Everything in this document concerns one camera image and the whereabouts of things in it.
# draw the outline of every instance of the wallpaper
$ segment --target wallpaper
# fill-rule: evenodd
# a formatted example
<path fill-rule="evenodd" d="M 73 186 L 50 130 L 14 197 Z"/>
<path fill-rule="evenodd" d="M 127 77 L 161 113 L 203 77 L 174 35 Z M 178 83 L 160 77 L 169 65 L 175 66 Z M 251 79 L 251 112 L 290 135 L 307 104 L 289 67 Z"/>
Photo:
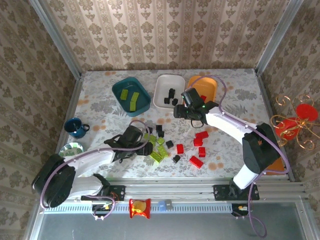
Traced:
<path fill-rule="evenodd" d="M 289 0 L 45 0 L 82 71 L 254 68 Z"/>
<path fill-rule="evenodd" d="M 0 0 L 0 239 L 22 239 L 75 80 L 33 8 Z"/>
<path fill-rule="evenodd" d="M 300 94 L 310 95 L 320 113 L 320 1 L 306 0 L 263 73 L 269 99 L 278 114 L 294 117 L 290 105 L 279 106 L 276 96 L 286 95 L 298 104 Z M 320 135 L 320 127 L 312 129 Z M 311 139 L 314 150 L 303 150 L 296 141 L 286 146 L 294 175 L 304 182 L 320 226 L 320 139 L 303 131 L 301 141 Z"/>

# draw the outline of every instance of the wire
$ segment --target wire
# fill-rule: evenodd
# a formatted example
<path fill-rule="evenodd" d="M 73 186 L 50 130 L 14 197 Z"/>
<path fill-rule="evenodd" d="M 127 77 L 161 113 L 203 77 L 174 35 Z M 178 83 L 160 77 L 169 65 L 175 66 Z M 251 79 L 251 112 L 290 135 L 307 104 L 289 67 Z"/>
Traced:
<path fill-rule="evenodd" d="M 110 196 L 91 196 L 91 195 L 86 195 L 86 197 L 94 198 L 94 199 L 109 199 L 109 200 L 112 201 L 112 207 L 111 207 L 110 211 L 106 215 L 100 217 L 102 220 L 106 219 L 107 217 L 109 217 L 109 215 L 115 210 L 116 201 Z M 99 210 L 99 208 L 95 209 L 93 214 L 92 214 L 96 220 L 98 219 L 98 216 L 96 215 L 96 212 L 98 210 Z"/>
<path fill-rule="evenodd" d="M 150 139 L 150 135 L 149 135 L 149 128 L 148 126 L 141 120 L 132 120 L 130 123 L 129 123 L 129 126 L 134 123 L 134 122 L 139 122 L 139 123 L 142 123 L 144 126 L 145 126 L 145 129 L 146 129 L 146 132 L 148 133 L 148 139 L 146 142 L 144 142 L 141 146 L 138 146 L 138 147 L 134 147 L 134 148 L 120 148 L 120 147 L 102 147 L 102 148 L 98 148 L 98 149 L 94 149 L 94 150 L 91 150 L 91 151 L 86 151 L 85 153 L 83 153 L 82 155 L 80 156 L 76 156 L 68 161 L 65 161 L 64 163 L 62 163 L 61 165 L 59 165 L 56 169 L 54 169 L 52 171 L 52 173 L 50 174 L 50 176 L 48 177 L 48 179 L 46 180 L 43 188 L 42 188 L 42 192 L 41 192 L 41 195 L 40 195 L 40 206 L 43 208 L 43 209 L 49 209 L 50 207 L 49 206 L 46 206 L 45 205 L 45 201 L 44 201 L 44 198 L 45 198 L 45 193 L 46 193 L 46 190 L 48 188 L 48 185 L 50 183 L 50 181 L 52 180 L 52 178 L 54 177 L 55 174 L 57 174 L 57 172 L 62 169 L 64 166 L 68 165 L 69 163 L 73 162 L 73 161 L 77 161 L 77 160 L 80 160 L 82 159 L 83 157 L 86 157 L 88 155 L 91 155 L 93 153 L 97 153 L 97 152 L 104 152 L 104 151 L 135 151 L 135 150 L 138 150 L 138 149 L 141 149 L 143 148 L 149 141 Z"/>
<path fill-rule="evenodd" d="M 227 114 L 223 108 L 222 108 L 222 101 L 224 100 L 226 94 L 227 94 L 227 86 L 225 84 L 225 82 L 219 77 L 219 76 L 216 76 L 216 75 L 205 75 L 205 76 L 201 76 L 199 77 L 197 80 L 195 80 L 189 88 L 191 88 L 197 81 L 203 79 L 203 78 L 211 78 L 213 80 L 215 79 L 218 79 L 223 87 L 224 87 L 224 93 L 222 95 L 222 98 L 220 99 L 220 102 L 219 102 L 219 110 L 220 112 L 222 113 L 222 115 L 226 116 L 226 118 L 230 119 L 231 121 L 233 122 L 236 122 L 238 125 L 240 126 L 244 126 L 245 128 L 248 128 L 250 129 L 251 131 L 253 131 L 254 133 L 256 133 L 259 137 L 261 137 L 262 139 L 264 139 L 267 143 L 269 143 L 279 154 L 280 156 L 282 157 L 283 161 L 284 161 L 284 164 L 285 164 L 285 171 L 275 171 L 275 170 L 263 170 L 251 183 L 251 186 L 250 186 L 250 189 L 249 189 L 249 197 L 248 197 L 248 215 L 249 215 L 249 220 L 250 220 L 250 224 L 251 224 L 251 227 L 253 229 L 253 231 L 255 232 L 255 234 L 257 236 L 259 236 L 260 238 L 265 238 L 267 236 L 267 228 L 266 226 L 264 225 L 264 223 L 259 220 L 258 218 L 254 217 L 251 215 L 251 210 L 250 210 L 250 207 L 251 207 L 251 193 L 252 193 L 252 189 L 254 187 L 254 184 L 255 182 L 262 176 L 264 175 L 265 173 L 269 172 L 269 173 L 276 173 L 276 174 L 287 174 L 291 167 L 290 167 L 290 163 L 289 163 L 289 160 L 287 159 L 287 157 L 283 154 L 283 152 L 280 150 L 280 148 L 274 144 L 269 138 L 267 138 L 265 135 L 263 135 L 262 133 L 260 133 L 259 131 L 257 131 L 256 129 L 254 129 L 253 127 L 251 127 L 250 125 L 246 124 L 245 122 L 243 122 L 242 120 L 238 120 L 234 117 L 232 117 L 231 115 Z M 264 228 L 264 234 L 261 235 L 258 233 L 258 231 L 256 230 L 254 224 L 253 224 L 253 219 L 256 219 Z"/>

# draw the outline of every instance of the black block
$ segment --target black block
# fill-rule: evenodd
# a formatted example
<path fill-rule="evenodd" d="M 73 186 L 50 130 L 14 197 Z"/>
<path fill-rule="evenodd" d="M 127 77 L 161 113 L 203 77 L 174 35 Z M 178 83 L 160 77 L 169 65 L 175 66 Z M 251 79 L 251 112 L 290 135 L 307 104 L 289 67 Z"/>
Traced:
<path fill-rule="evenodd" d="M 162 125 L 155 125 L 155 130 L 158 133 L 159 131 L 162 131 Z"/>
<path fill-rule="evenodd" d="M 165 97 L 164 98 L 164 104 L 170 104 L 170 98 Z"/>
<path fill-rule="evenodd" d="M 169 92 L 169 99 L 173 99 L 175 97 L 175 94 L 173 92 Z"/>
<path fill-rule="evenodd" d="M 173 160 L 174 163 L 176 164 L 180 159 L 181 159 L 181 157 L 180 157 L 179 155 L 175 155 L 172 160 Z"/>
<path fill-rule="evenodd" d="M 164 131 L 158 131 L 158 137 L 159 138 L 163 138 L 165 136 L 165 132 Z"/>
<path fill-rule="evenodd" d="M 174 146 L 174 143 L 170 140 L 170 141 L 167 141 L 165 145 L 167 146 L 168 149 L 170 149 Z"/>
<path fill-rule="evenodd" d="M 175 95 L 176 94 L 176 90 L 173 89 L 173 88 L 170 88 L 169 93 L 173 93 L 173 95 Z"/>
<path fill-rule="evenodd" d="M 148 126 L 148 129 L 149 129 L 149 134 L 152 134 L 153 128 Z"/>
<path fill-rule="evenodd" d="M 172 100 L 172 105 L 173 106 L 177 105 L 177 103 L 178 103 L 178 99 L 175 98 L 175 99 Z"/>

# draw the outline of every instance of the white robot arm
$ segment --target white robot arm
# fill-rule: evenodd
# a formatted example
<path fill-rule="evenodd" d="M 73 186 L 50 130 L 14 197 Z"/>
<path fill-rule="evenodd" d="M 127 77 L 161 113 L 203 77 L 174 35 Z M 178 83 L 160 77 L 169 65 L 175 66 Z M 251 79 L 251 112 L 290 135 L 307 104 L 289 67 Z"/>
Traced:
<path fill-rule="evenodd" d="M 233 117 L 243 121 L 246 125 L 250 125 L 254 129 L 257 128 L 256 124 L 246 122 L 236 116 Z M 231 121 L 221 113 L 218 107 L 210 109 L 209 113 L 206 114 L 206 121 L 208 125 L 224 131 L 226 134 L 236 139 L 241 145 L 245 134 L 250 134 L 252 132 L 247 127 L 239 126 L 236 122 Z M 258 175 L 259 174 L 252 172 L 246 164 L 244 164 L 238 174 L 234 176 L 233 181 L 240 189 L 243 190 L 248 187 Z"/>
<path fill-rule="evenodd" d="M 204 103 L 194 88 L 187 89 L 181 95 L 185 105 L 180 104 L 174 107 L 175 118 L 191 120 L 191 125 L 192 121 L 201 121 L 202 124 L 224 131 L 242 144 L 244 165 L 230 182 L 230 191 L 234 195 L 246 189 L 265 168 L 280 157 L 268 142 L 252 131 L 254 129 L 278 145 L 268 124 L 252 124 L 223 112 L 215 102 Z"/>
<path fill-rule="evenodd" d="M 104 141 L 103 147 L 65 158 L 54 154 L 39 171 L 32 182 L 32 187 L 43 195 L 43 201 L 51 208 L 60 205 L 67 198 L 107 196 L 110 184 L 106 179 L 99 174 L 89 177 L 81 175 L 117 160 L 121 163 L 123 159 L 134 154 L 142 156 L 151 154 L 153 145 L 151 142 L 140 142 L 142 135 L 140 129 L 129 125 L 123 134 Z"/>

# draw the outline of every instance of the table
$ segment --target table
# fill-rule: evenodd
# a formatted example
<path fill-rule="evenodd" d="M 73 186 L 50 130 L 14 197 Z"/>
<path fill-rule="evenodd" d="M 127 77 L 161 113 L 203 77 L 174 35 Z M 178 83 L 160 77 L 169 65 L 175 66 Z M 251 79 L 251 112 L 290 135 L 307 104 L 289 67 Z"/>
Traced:
<path fill-rule="evenodd" d="M 112 86 L 127 78 L 137 78 L 151 99 L 153 98 L 156 81 L 160 75 L 173 74 L 185 79 L 185 86 L 194 75 L 217 75 L 227 85 L 227 95 L 223 107 L 229 113 L 254 124 L 269 122 L 267 110 L 259 88 L 258 80 L 253 69 L 188 69 L 188 70 L 134 70 L 134 71 L 91 71 L 84 73 L 84 81 L 79 96 L 75 117 L 89 124 L 91 129 L 87 134 L 76 140 L 85 150 L 103 146 L 103 141 L 115 135 L 122 134 L 130 121 L 139 119 L 155 129 L 156 124 L 163 125 L 164 139 L 172 140 L 174 147 L 169 149 L 169 157 L 160 164 L 149 156 L 135 156 L 99 166 L 86 172 L 84 176 L 99 173 L 108 178 L 168 178 L 168 177 L 216 177 L 231 178 L 244 164 L 242 145 L 219 129 L 203 126 L 195 129 L 188 120 L 174 118 L 173 113 L 163 113 L 156 109 L 151 101 L 150 109 L 137 117 L 129 117 L 120 107 L 112 93 Z M 223 94 L 221 84 L 215 101 L 218 102 Z M 206 147 L 206 157 L 202 168 L 197 169 L 189 159 L 198 156 L 198 149 L 193 147 L 195 133 L 208 131 L 209 138 L 203 141 Z M 68 142 L 75 142 L 71 136 Z M 181 160 L 174 163 L 176 144 L 184 145 Z"/>

